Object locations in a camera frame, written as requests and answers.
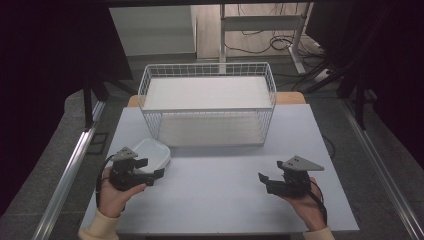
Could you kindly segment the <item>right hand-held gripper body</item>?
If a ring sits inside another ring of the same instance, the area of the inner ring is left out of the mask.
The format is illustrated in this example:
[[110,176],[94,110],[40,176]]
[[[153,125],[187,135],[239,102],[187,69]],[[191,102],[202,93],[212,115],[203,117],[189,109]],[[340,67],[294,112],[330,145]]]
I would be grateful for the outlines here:
[[301,198],[311,191],[309,171],[323,171],[324,167],[295,155],[283,161],[283,181],[276,181],[275,187],[266,187],[268,194],[289,198]]

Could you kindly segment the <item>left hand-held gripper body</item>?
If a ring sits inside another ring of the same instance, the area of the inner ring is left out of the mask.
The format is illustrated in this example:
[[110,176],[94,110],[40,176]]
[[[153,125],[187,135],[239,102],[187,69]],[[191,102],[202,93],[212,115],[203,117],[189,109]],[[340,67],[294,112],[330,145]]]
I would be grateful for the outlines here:
[[119,191],[127,191],[130,188],[146,184],[152,186],[155,179],[148,176],[149,173],[136,173],[135,161],[137,153],[128,147],[123,147],[115,155],[112,156],[112,170],[109,181],[113,187]]

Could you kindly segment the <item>white plastic container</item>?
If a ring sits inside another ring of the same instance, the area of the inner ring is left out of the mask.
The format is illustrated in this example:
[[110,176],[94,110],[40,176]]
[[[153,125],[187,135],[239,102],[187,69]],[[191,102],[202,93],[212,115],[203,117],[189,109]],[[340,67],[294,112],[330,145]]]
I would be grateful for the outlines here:
[[131,150],[138,154],[137,160],[147,158],[148,165],[136,169],[136,173],[153,173],[155,170],[166,170],[170,165],[170,149],[155,139],[143,139]]

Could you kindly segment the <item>person's left hand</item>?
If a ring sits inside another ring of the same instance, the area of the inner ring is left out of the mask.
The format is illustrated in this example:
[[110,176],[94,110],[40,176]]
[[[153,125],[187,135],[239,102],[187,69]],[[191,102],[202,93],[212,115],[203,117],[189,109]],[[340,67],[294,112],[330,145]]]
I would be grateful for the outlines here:
[[118,218],[124,210],[126,203],[136,194],[147,188],[146,184],[139,184],[127,191],[116,190],[109,181],[112,168],[104,169],[100,188],[100,203],[98,211],[109,218]]

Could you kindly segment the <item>person's right hand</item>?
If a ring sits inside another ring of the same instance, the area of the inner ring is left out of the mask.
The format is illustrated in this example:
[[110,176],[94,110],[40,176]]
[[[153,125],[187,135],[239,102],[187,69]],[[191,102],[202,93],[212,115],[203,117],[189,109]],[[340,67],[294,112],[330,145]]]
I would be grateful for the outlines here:
[[302,198],[284,197],[284,200],[292,206],[309,231],[319,231],[327,227],[318,203],[310,195]]

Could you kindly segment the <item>black stand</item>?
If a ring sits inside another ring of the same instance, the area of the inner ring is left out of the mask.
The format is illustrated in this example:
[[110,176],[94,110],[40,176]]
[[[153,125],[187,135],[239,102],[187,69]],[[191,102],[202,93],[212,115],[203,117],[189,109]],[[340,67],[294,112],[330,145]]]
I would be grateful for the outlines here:
[[130,95],[136,94],[135,89],[125,85],[124,83],[121,83],[119,80],[109,77],[102,72],[97,73],[94,77],[87,77],[84,81],[83,87],[85,132],[88,132],[94,125],[94,112],[91,94],[94,94],[97,100],[100,102],[105,102],[109,98],[109,92],[105,83],[110,83]]
[[352,61],[341,69],[336,70],[322,81],[301,90],[301,93],[313,93],[338,79],[341,79],[341,83],[336,90],[337,97],[347,99],[352,92],[355,92],[354,119],[360,128],[365,130],[365,124],[363,121],[365,83],[361,76],[361,67],[358,61]]

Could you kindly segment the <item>white power strip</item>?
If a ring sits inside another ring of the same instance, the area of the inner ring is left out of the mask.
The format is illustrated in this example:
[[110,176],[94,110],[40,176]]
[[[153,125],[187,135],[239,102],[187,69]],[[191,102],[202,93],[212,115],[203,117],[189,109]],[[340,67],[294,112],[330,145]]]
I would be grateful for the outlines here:
[[315,78],[314,81],[315,82],[321,82],[322,80],[324,80],[325,78],[327,78],[328,76],[330,76],[333,73],[333,70],[331,69],[324,69],[323,71],[321,71]]

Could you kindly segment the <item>dark curtain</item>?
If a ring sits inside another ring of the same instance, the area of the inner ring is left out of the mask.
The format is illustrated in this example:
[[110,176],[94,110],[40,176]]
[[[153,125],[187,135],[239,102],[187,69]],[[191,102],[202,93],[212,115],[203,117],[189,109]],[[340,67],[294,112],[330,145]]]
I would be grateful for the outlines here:
[[335,67],[358,61],[338,94],[373,91],[374,111],[424,169],[424,0],[316,2],[306,34]]
[[35,167],[68,96],[132,73],[106,6],[0,0],[0,216]]

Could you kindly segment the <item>black floor frame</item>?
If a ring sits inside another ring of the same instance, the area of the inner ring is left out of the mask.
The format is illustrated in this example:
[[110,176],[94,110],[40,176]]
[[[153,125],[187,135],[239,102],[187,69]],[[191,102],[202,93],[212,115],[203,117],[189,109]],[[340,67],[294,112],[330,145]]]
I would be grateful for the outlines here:
[[87,154],[88,155],[101,155],[106,146],[108,133],[95,133],[90,141]]

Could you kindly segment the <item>metal floor rail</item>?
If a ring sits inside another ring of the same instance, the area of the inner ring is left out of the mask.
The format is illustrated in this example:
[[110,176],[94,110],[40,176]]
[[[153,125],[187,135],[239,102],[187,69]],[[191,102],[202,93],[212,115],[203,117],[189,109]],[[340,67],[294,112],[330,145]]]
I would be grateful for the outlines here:
[[69,195],[72,184],[77,176],[79,168],[89,147],[90,141],[94,136],[104,107],[104,102],[97,101],[93,110],[91,111],[93,123],[87,130],[84,130],[81,133],[72,155],[31,240],[49,239],[62,207],[64,206],[64,203]]
[[389,173],[368,132],[356,121],[354,108],[345,99],[340,100],[340,104],[411,240],[424,240],[424,228],[419,223],[409,201]]

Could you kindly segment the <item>white desk frame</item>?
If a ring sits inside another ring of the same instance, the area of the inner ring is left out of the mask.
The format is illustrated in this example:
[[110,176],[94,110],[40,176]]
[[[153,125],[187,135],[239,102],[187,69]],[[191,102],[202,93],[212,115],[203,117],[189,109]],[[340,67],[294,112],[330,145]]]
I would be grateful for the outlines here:
[[306,70],[301,62],[298,46],[305,27],[310,4],[307,3],[299,15],[278,16],[227,16],[225,5],[220,4],[220,48],[219,61],[226,61],[225,33],[230,31],[294,31],[292,43],[288,51],[297,73],[305,75]]

